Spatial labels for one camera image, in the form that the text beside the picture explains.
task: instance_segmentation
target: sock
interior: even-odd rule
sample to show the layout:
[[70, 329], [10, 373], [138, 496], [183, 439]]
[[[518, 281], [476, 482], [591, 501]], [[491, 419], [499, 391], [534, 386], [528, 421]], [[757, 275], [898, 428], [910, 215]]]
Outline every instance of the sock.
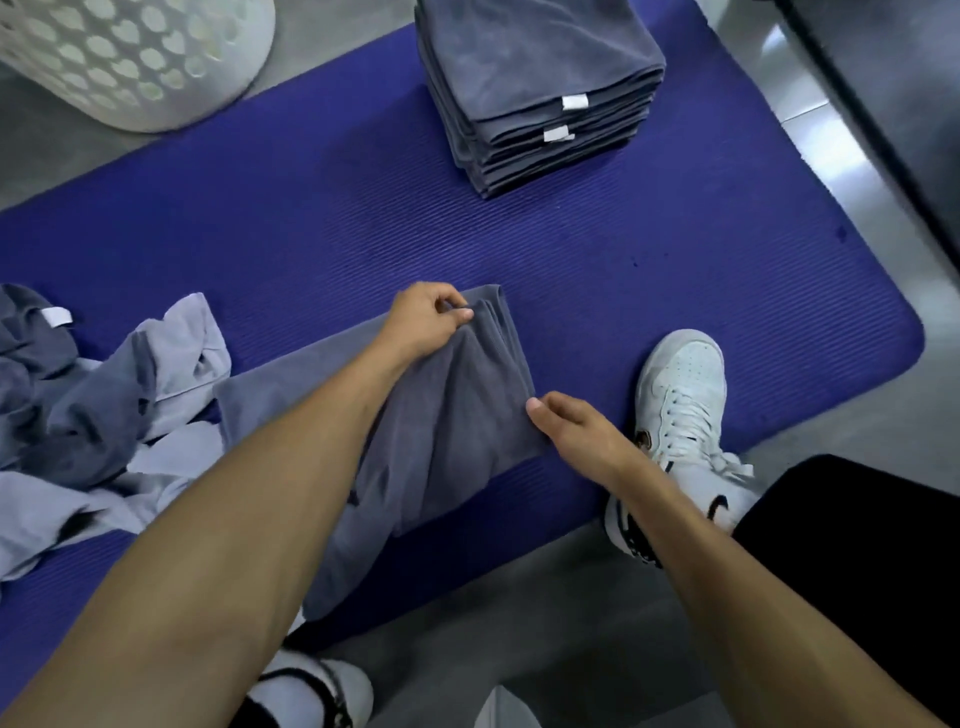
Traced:
[[704, 515], [725, 533], [733, 529], [759, 496], [742, 485], [730, 482], [703, 465], [677, 463], [670, 476]]
[[306, 683], [279, 675], [254, 685], [247, 696], [269, 713], [278, 728], [320, 728], [324, 703]]

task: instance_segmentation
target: towel label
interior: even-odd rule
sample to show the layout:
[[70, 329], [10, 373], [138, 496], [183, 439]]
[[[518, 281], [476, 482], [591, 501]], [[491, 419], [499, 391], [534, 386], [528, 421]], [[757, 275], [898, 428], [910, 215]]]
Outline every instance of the towel label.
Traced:
[[564, 102], [564, 111], [587, 109], [590, 105], [590, 101], [587, 98], [586, 93], [577, 93], [573, 96], [562, 96], [561, 101]]
[[544, 129], [543, 130], [543, 141], [566, 141], [566, 138], [570, 136], [570, 129], [564, 124], [561, 127], [556, 129]]
[[40, 314], [47, 320], [50, 328], [73, 323], [73, 316], [70, 315], [70, 312], [66, 310], [66, 308], [60, 308], [57, 305], [51, 306], [50, 308], [41, 308]]

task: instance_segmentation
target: ribbed mat surface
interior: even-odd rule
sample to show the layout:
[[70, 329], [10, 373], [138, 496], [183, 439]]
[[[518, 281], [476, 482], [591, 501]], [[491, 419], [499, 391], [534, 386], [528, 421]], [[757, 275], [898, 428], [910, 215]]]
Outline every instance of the ribbed mat surface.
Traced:
[[[916, 315], [693, 0], [637, 7], [668, 69], [623, 150], [481, 201], [406, 28], [0, 215], [2, 277], [71, 308], [101, 357], [204, 291], [237, 370], [382, 312], [415, 279], [501, 283], [539, 389], [619, 424], [644, 356], [701, 328], [726, 353], [732, 450], [905, 371], [924, 346]], [[392, 542], [303, 638], [395, 617], [599, 505], [556, 455], [529, 462]], [[128, 542], [73, 547], [6, 590], [0, 705]]]

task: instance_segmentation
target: black pants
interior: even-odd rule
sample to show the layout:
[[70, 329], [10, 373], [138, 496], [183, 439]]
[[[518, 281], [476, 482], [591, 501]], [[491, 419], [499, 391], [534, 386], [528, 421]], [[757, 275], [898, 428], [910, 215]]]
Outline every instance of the black pants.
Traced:
[[960, 497], [821, 455], [787, 471], [733, 537], [960, 726]]

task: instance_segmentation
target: white sneaker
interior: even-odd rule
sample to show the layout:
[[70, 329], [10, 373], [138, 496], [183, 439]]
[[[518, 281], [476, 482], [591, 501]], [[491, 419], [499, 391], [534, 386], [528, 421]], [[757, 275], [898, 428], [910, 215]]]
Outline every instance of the white sneaker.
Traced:
[[[653, 350], [636, 385], [634, 442], [666, 472], [693, 465], [727, 479], [753, 475], [750, 465], [720, 449], [720, 423], [727, 404], [723, 353], [705, 333], [683, 328]], [[604, 526], [622, 551], [659, 565], [634, 519], [610, 498]]]
[[[304, 694], [281, 690], [277, 678], [294, 678], [306, 685], [313, 693], [308, 700]], [[339, 660], [315, 660], [309, 655], [280, 649], [248, 697], [263, 706], [283, 728], [299, 728], [313, 709], [309, 705], [297, 705], [298, 700], [316, 705], [320, 724], [334, 728], [365, 728], [373, 712], [373, 685], [359, 667]]]

